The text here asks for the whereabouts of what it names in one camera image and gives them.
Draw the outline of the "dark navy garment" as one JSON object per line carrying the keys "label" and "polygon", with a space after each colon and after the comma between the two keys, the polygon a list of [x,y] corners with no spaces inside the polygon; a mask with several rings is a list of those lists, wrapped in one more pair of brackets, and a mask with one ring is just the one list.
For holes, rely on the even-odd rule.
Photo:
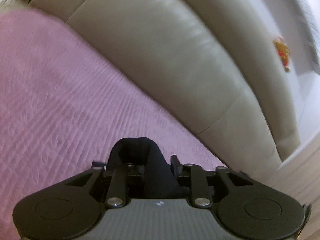
{"label": "dark navy garment", "polygon": [[178,184],[153,140],[146,137],[120,139],[111,150],[107,170],[113,171],[126,164],[144,168],[140,178],[127,183],[126,193],[130,198],[171,199],[188,195],[188,190]]}

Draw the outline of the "pink quilted bedspread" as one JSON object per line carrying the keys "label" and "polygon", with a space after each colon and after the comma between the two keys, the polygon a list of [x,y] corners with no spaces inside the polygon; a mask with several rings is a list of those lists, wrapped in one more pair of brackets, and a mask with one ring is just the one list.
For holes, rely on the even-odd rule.
{"label": "pink quilted bedspread", "polygon": [[221,165],[169,112],[65,23],[38,10],[1,14],[1,239],[18,239],[23,197],[107,161],[125,137],[165,159]]}

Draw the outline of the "beige leather headboard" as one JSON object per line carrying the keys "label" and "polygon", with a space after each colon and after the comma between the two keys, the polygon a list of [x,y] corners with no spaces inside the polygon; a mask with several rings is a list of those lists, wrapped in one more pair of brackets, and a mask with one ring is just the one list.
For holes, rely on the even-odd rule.
{"label": "beige leather headboard", "polygon": [[282,62],[248,0],[32,0],[71,26],[234,170],[300,143]]}

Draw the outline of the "orange red plush toy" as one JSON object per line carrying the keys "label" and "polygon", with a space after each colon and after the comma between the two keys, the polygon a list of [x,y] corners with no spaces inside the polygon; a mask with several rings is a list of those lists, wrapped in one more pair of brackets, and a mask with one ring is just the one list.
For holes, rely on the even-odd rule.
{"label": "orange red plush toy", "polygon": [[290,63],[290,50],[289,47],[287,46],[285,40],[281,36],[277,36],[274,41],[274,45],[276,46],[276,50],[278,52],[278,56],[281,59],[281,62],[284,66],[285,72],[290,72],[291,69],[289,67]]}

